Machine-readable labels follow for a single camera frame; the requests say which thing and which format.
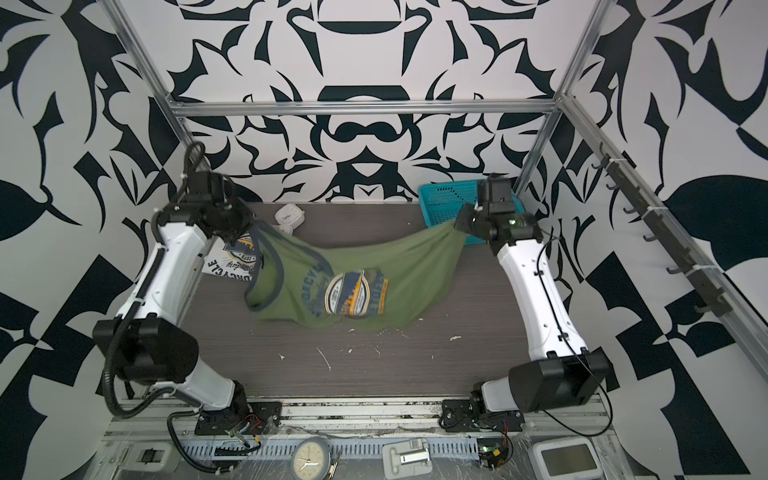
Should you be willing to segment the green tank top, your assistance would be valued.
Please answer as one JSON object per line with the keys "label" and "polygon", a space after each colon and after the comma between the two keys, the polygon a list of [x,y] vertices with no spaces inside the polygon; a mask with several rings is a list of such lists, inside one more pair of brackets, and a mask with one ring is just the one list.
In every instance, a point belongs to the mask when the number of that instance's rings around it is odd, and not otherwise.
{"label": "green tank top", "polygon": [[451,222],[356,247],[316,247],[263,222],[250,238],[256,262],[244,295],[249,310],[260,321],[309,328],[406,325],[450,293],[466,243]]}

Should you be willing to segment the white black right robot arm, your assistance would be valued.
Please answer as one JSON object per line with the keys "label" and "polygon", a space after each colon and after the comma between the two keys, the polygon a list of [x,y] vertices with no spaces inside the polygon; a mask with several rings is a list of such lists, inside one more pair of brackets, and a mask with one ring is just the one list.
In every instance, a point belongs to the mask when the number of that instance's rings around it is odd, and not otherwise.
{"label": "white black right robot arm", "polygon": [[590,400],[610,372],[571,320],[546,258],[556,242],[535,217],[518,208],[509,178],[478,182],[477,200],[459,211],[456,227],[485,240],[506,274],[523,320],[529,361],[474,392],[486,413],[540,412]]}

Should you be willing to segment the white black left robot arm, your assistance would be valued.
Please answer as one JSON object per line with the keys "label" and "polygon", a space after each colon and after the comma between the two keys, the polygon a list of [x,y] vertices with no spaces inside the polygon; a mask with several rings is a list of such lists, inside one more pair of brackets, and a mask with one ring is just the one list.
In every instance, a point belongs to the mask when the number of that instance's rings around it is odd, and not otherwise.
{"label": "white black left robot arm", "polygon": [[163,396],[221,418],[226,428],[246,416],[243,386],[210,367],[181,324],[211,248],[236,242],[252,222],[232,182],[209,171],[185,174],[177,196],[154,213],[147,264],[117,315],[93,329],[105,356],[102,393],[114,418],[135,417]]}

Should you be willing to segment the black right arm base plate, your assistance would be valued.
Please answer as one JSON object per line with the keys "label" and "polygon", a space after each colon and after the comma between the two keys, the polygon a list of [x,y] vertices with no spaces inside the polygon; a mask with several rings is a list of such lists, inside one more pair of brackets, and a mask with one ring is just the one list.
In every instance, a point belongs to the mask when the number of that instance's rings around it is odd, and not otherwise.
{"label": "black right arm base plate", "polygon": [[480,431],[521,432],[525,423],[521,412],[487,412],[476,402],[463,399],[445,399],[441,402],[438,425],[449,433]]}

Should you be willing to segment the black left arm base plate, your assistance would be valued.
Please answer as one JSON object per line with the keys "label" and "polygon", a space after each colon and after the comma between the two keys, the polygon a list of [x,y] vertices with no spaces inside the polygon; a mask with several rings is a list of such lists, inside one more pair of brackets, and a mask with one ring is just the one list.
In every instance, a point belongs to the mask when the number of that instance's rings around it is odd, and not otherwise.
{"label": "black left arm base plate", "polygon": [[232,409],[203,411],[197,420],[197,436],[224,435],[233,429],[241,434],[258,436],[274,430],[281,423],[283,404],[279,401],[255,401],[240,413]]}

